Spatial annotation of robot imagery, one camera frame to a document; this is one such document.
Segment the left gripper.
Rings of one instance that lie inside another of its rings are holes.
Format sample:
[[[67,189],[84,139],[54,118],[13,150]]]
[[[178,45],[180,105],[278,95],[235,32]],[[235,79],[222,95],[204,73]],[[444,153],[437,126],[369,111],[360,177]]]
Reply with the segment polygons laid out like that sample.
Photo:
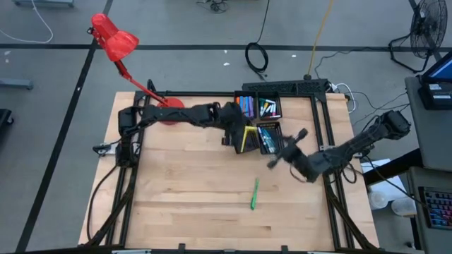
[[[218,117],[215,120],[215,126],[230,134],[222,137],[221,144],[231,146],[231,136],[233,136],[235,152],[237,154],[242,153],[244,129],[248,124],[248,118],[243,114],[242,109],[235,102],[226,102],[223,107],[220,107],[217,110],[217,115]]]

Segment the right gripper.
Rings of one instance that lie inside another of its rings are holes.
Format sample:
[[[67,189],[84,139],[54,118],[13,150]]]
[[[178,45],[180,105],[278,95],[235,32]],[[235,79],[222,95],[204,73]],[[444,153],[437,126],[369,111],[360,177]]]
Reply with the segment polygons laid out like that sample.
[[[308,130],[303,128],[296,139],[290,139],[287,141],[287,145],[281,150],[281,157],[288,163],[292,164],[294,167],[305,167],[308,164],[307,156],[301,151],[297,146],[297,142],[304,139],[308,134]],[[281,160],[280,157],[275,157],[267,163],[269,169],[273,169],[278,162]]]

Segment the black plastic mesh basket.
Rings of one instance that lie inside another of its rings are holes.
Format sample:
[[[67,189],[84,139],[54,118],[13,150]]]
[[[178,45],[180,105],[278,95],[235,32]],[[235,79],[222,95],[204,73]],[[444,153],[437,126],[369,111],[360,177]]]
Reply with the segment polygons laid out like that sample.
[[[259,99],[265,99],[266,102],[269,103],[268,108],[263,116],[260,116],[260,103]],[[280,95],[278,92],[258,92],[257,93],[257,99],[258,99],[258,116],[261,121],[271,121],[271,120],[278,120],[278,119],[270,119],[268,118],[271,116],[271,109],[272,105],[276,103],[276,114],[275,115],[281,115],[282,117],[282,106],[280,102]]]
[[[251,119],[248,116],[248,118],[250,118],[251,120],[254,120],[257,117],[257,109],[258,109],[258,107],[256,105],[256,103],[257,103],[256,93],[250,92],[250,91],[235,91],[234,92],[234,102],[235,103],[236,103],[236,97],[240,97],[240,96],[243,96],[243,97],[252,96],[254,98],[254,118]]]
[[[230,136],[231,136],[231,139],[232,139],[232,146],[233,146],[233,133],[235,131],[244,131],[244,127],[245,126],[250,126],[250,125],[247,125],[247,124],[242,124],[242,125],[235,124],[230,129]],[[252,140],[250,137],[248,137],[247,140],[246,140],[246,145],[245,145],[245,148],[244,148],[244,152],[242,152],[242,153],[250,152],[250,151],[256,150],[258,148],[259,148],[258,139],[257,140]]]
[[[258,124],[256,124],[256,127],[257,127],[257,129],[259,127],[261,127],[265,131],[265,135],[266,135],[267,145],[264,146],[263,143],[262,143],[260,132],[258,130],[258,140],[259,140],[259,143],[260,143],[260,152],[261,152],[262,155],[276,154],[281,149],[284,148],[284,142],[283,142],[283,139],[282,139],[282,131],[281,131],[281,127],[280,127],[280,123],[279,122],[258,123]],[[276,147],[277,147],[277,152],[276,153],[273,153],[273,149],[268,143],[268,136],[267,136],[267,132],[266,131],[268,131],[271,134],[271,136],[272,136],[272,138],[273,138],[273,140],[274,140],[274,142],[276,144]]]

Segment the slim green highlighter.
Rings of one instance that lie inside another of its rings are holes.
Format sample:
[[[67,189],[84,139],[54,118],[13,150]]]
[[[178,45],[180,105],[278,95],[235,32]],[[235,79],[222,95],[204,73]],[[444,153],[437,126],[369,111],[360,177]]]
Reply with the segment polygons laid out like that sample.
[[[256,201],[257,201],[257,195],[258,195],[258,190],[259,190],[259,184],[260,184],[260,180],[259,178],[255,178],[255,182],[254,182],[254,191],[251,197],[251,202],[250,202],[250,209],[251,210],[255,210],[256,209]]]

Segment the black perforated panel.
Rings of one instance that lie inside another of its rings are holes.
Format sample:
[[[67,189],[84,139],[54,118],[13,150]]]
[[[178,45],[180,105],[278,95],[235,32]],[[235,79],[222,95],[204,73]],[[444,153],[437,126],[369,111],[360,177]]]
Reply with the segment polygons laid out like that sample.
[[[311,94],[325,92],[328,89],[328,81],[326,79],[314,79],[244,83],[242,89],[243,91],[279,92],[293,95]]]

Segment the clear plastic cup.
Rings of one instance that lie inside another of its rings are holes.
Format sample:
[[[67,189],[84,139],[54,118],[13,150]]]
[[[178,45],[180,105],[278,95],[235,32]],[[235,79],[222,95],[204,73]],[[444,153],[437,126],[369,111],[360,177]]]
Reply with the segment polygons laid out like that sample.
[[[371,210],[380,210],[388,205],[386,194],[381,191],[372,191],[368,194]]]
[[[409,198],[398,198],[391,203],[392,211],[401,217],[409,217],[417,214],[416,202]]]

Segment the white paper sheet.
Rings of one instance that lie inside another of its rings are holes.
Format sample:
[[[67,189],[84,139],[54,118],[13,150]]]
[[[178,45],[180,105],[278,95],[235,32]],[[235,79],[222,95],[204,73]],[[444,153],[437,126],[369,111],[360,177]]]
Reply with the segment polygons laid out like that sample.
[[[374,165],[374,167],[379,167],[379,166],[389,163],[390,161],[391,161],[390,159],[380,159],[380,160],[374,160],[371,163]],[[362,168],[363,173],[367,173],[368,171],[372,171],[374,169],[373,166],[370,164],[370,162],[362,162],[361,168]],[[394,176],[392,178],[389,178],[388,180],[391,183],[383,180],[378,183],[373,183],[371,185],[368,185],[369,190],[371,192],[374,192],[374,191],[382,192],[387,197],[387,200],[389,202],[394,201],[396,199],[406,197],[406,194],[402,193],[400,190],[398,190],[396,187],[394,187],[394,185],[395,185],[395,186],[399,187],[400,189],[402,189],[402,191],[406,191],[399,176]]]

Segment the grey desk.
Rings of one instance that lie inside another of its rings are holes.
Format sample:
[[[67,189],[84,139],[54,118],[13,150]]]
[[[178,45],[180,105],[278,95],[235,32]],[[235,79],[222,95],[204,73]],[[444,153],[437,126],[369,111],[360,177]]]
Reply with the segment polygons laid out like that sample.
[[[452,172],[452,110],[425,109],[418,78],[405,78],[405,86],[424,167]]]

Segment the red desk lamp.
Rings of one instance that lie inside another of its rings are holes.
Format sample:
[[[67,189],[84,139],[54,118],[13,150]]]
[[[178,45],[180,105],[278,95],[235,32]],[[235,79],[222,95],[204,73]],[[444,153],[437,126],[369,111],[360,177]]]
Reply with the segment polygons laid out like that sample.
[[[139,44],[139,39],[130,32],[120,30],[110,18],[103,13],[96,13],[91,18],[92,27],[88,30],[97,43],[104,49],[107,57],[117,67],[119,75],[129,81],[140,91],[159,102],[158,106],[170,108],[171,106],[182,107],[183,103],[179,99],[165,99],[156,95],[150,88],[147,88],[134,80],[128,72],[122,59],[132,53]]]

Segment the black device box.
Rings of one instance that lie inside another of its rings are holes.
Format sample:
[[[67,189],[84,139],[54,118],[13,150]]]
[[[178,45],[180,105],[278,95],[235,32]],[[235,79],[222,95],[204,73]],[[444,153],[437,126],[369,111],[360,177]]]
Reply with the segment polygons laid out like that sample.
[[[452,83],[423,84],[418,94],[426,110],[452,110]]]

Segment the backlit keyboard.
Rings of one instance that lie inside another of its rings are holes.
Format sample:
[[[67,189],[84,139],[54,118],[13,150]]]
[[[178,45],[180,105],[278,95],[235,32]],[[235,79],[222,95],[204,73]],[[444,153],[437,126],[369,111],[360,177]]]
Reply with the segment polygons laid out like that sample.
[[[452,231],[452,189],[421,186],[418,191],[427,226]]]

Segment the laptop with blue screen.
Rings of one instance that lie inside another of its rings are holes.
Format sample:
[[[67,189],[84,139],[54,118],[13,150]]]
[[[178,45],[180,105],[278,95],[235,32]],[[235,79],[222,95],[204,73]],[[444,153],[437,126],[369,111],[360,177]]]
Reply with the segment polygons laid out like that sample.
[[[424,82],[452,83],[452,51],[437,61],[430,69],[421,75]]]

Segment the black floor fan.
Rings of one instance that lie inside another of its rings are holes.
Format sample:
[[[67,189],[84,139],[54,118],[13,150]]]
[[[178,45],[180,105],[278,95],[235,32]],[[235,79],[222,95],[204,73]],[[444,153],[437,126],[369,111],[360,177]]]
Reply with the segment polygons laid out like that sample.
[[[412,71],[421,73],[427,67],[429,59],[433,56],[436,60],[441,58],[439,48],[446,35],[448,22],[448,9],[446,0],[408,0],[413,15],[410,31],[407,35],[391,40],[388,43],[390,59],[396,64]],[[424,59],[421,69],[414,69],[407,64],[397,60],[394,44],[401,41],[400,46],[406,39],[410,40],[411,52],[420,59]]]

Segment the grey desk foot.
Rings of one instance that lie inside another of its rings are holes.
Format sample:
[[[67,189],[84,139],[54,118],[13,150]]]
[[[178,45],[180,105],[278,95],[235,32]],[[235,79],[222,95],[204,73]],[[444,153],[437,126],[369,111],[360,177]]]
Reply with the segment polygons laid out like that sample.
[[[32,90],[34,88],[33,82],[26,79],[12,79],[12,78],[0,78],[0,87],[20,88],[26,90]]]
[[[19,6],[21,4],[34,4],[34,5],[60,5],[68,6],[69,8],[74,7],[74,0],[11,0],[15,5]]]

